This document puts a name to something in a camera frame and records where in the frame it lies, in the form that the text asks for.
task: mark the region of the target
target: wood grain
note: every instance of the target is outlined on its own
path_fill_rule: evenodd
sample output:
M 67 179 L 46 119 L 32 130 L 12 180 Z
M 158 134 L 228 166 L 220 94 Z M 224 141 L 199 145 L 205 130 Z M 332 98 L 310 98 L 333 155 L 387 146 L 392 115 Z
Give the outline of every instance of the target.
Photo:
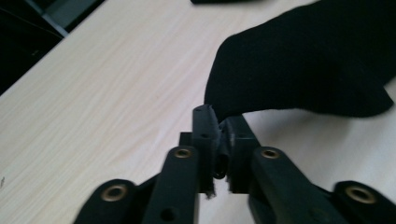
M 308 0 L 194 6 L 106 1 L 0 98 L 0 223 L 72 223 L 113 178 L 140 184 L 191 130 L 220 43 Z M 396 96 L 396 85 L 388 86 Z M 317 185 L 354 179 L 396 202 L 396 112 L 246 114 Z M 245 196 L 202 198 L 200 223 L 253 223 Z

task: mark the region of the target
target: dark floor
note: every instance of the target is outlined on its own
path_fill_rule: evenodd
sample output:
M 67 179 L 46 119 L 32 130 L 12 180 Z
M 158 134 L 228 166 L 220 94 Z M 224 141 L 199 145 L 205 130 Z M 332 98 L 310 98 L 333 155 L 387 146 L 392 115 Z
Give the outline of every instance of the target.
M 0 95 L 104 0 L 0 0 Z

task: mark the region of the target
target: folded cloth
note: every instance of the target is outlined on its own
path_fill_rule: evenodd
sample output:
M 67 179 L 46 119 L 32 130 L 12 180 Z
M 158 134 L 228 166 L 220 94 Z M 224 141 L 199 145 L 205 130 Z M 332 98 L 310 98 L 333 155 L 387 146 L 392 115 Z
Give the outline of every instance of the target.
M 396 1 L 321 0 L 228 37 L 205 104 L 219 121 L 288 108 L 370 117 L 393 105 L 395 75 Z

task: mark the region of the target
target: wooden table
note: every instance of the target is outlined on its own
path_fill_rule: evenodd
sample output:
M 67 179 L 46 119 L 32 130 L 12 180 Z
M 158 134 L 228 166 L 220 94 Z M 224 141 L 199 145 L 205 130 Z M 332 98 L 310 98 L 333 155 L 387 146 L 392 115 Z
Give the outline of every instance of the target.
M 106 1 L 0 98 L 0 223 L 71 223 L 107 180 L 157 174 L 191 130 L 220 43 L 310 2 Z M 395 99 L 396 83 L 387 89 Z M 313 183 L 357 180 L 396 202 L 395 109 L 371 119 L 300 110 L 246 118 Z M 216 184 L 200 223 L 252 223 L 247 197 Z

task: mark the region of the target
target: table surface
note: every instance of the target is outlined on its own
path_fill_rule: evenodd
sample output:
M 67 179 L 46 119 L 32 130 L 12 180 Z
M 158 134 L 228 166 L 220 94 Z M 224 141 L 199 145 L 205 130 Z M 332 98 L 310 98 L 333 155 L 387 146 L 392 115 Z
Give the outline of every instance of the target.
M 0 223 L 71 223 L 102 183 L 157 174 L 203 103 L 229 35 L 309 0 L 194 6 L 106 1 L 0 98 Z M 387 86 L 396 98 L 396 83 Z M 396 202 L 396 110 L 345 119 L 301 110 L 245 115 L 315 184 L 370 185 Z M 216 181 L 199 223 L 253 223 L 247 197 Z

